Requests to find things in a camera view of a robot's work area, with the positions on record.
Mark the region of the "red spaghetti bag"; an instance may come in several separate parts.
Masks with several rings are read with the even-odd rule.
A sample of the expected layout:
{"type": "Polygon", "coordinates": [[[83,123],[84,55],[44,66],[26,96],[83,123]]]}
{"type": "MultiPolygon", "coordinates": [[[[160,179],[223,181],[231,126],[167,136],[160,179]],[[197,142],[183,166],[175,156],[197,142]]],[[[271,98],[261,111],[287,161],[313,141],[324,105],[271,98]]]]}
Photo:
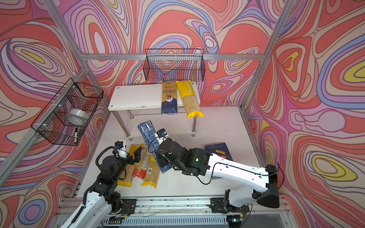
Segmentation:
{"type": "Polygon", "coordinates": [[[150,161],[150,156],[151,156],[151,153],[149,152],[148,145],[146,143],[144,143],[144,145],[142,146],[142,151],[141,151],[141,161],[140,161],[140,163],[135,164],[132,178],[140,178],[142,180],[145,179],[148,164],[150,161]]]}

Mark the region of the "blue spaghetti box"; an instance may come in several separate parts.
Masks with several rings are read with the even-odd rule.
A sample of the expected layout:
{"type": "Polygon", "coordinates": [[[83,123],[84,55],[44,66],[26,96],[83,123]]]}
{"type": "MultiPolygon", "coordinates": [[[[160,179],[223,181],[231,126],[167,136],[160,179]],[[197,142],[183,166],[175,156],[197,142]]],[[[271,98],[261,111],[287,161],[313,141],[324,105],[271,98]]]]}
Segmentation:
{"type": "Polygon", "coordinates": [[[154,156],[156,162],[158,163],[161,173],[165,173],[170,170],[172,165],[169,164],[169,162],[165,160],[163,156],[156,153],[156,150],[159,148],[160,144],[156,140],[156,131],[152,122],[149,120],[140,123],[137,125],[137,128],[147,143],[149,152],[154,156]]]}

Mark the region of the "yellow spaghetti bag long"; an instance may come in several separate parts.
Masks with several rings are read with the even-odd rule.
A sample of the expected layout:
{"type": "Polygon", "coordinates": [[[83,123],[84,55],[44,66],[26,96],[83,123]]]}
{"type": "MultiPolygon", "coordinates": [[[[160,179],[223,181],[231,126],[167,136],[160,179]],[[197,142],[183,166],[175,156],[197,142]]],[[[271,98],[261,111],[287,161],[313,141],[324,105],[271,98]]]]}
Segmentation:
{"type": "Polygon", "coordinates": [[[157,188],[157,182],[160,174],[160,168],[158,163],[156,162],[153,155],[150,156],[150,160],[148,163],[148,167],[146,170],[146,175],[144,178],[144,182],[142,183],[142,187],[144,186],[152,186],[153,188],[157,188]]]}

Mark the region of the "dark blue spaghetti bag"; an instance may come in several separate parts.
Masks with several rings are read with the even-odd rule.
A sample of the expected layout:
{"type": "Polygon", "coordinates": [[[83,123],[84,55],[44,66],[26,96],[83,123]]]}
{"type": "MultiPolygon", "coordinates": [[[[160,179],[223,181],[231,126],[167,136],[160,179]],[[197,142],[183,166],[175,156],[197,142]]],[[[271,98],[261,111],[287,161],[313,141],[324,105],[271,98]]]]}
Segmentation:
{"type": "Polygon", "coordinates": [[[177,107],[177,85],[174,81],[164,81],[162,84],[162,115],[175,115],[177,107]]]}

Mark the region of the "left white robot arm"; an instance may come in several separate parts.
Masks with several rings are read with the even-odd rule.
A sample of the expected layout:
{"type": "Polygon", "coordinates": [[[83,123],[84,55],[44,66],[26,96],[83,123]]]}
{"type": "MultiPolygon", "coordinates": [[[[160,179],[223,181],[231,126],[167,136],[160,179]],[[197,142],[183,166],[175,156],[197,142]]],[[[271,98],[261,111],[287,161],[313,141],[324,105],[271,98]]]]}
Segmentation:
{"type": "Polygon", "coordinates": [[[109,146],[96,158],[100,170],[96,181],[84,192],[82,202],[62,225],[63,228],[96,228],[110,213],[122,209],[121,194],[115,191],[128,165],[139,163],[142,147],[131,155],[121,146],[109,146]]]}

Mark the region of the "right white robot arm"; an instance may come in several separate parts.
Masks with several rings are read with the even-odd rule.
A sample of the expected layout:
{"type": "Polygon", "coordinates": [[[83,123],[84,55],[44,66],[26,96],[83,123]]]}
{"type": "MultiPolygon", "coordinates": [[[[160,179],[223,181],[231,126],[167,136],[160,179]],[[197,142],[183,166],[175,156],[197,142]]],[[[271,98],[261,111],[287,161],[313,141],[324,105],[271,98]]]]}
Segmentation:
{"type": "Polygon", "coordinates": [[[219,177],[240,184],[238,190],[226,190],[223,206],[235,211],[244,205],[257,203],[263,207],[279,208],[279,165],[253,167],[224,159],[201,148],[186,149],[170,138],[160,140],[154,152],[183,175],[219,177]]]}

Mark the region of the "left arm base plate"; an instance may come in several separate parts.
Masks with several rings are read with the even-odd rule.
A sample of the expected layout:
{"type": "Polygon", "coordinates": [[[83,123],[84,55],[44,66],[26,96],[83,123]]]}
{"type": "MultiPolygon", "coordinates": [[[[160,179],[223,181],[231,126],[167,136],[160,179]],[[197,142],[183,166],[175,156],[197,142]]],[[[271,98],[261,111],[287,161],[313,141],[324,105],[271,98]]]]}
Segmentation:
{"type": "Polygon", "coordinates": [[[136,199],[118,199],[113,202],[111,214],[131,215],[136,210],[136,199]]]}

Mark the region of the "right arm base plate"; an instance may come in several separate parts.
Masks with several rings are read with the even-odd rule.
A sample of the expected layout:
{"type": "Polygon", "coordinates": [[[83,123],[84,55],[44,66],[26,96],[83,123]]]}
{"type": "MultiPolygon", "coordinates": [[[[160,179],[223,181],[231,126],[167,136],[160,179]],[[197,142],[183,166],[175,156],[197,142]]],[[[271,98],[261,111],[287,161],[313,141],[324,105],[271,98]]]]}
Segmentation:
{"type": "Polygon", "coordinates": [[[212,213],[220,213],[220,214],[227,214],[227,213],[240,213],[246,214],[250,211],[250,207],[248,205],[243,205],[240,208],[232,206],[228,203],[227,200],[224,198],[210,198],[210,204],[208,205],[211,209],[212,213]]]}

